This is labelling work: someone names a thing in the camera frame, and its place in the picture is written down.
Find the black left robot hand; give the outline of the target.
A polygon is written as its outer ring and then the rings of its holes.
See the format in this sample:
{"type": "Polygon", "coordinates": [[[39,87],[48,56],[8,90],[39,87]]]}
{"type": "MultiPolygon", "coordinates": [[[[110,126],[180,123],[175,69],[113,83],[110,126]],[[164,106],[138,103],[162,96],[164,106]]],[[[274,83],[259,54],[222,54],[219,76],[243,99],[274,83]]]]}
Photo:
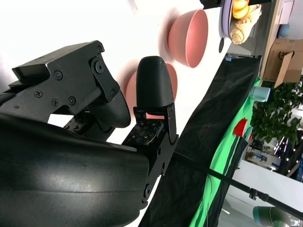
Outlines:
{"type": "Polygon", "coordinates": [[[225,0],[200,0],[200,3],[204,6],[204,9],[212,9],[221,7],[225,0]]]}

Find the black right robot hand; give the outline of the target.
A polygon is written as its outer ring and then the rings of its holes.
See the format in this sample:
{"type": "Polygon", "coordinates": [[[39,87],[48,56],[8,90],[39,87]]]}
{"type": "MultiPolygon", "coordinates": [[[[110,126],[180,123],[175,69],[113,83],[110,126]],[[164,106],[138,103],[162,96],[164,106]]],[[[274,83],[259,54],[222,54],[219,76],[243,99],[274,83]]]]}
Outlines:
{"type": "Polygon", "coordinates": [[[174,96],[160,56],[140,60],[135,126],[93,41],[66,46],[13,72],[0,96],[0,224],[123,227],[145,208],[178,142],[174,96]]]}

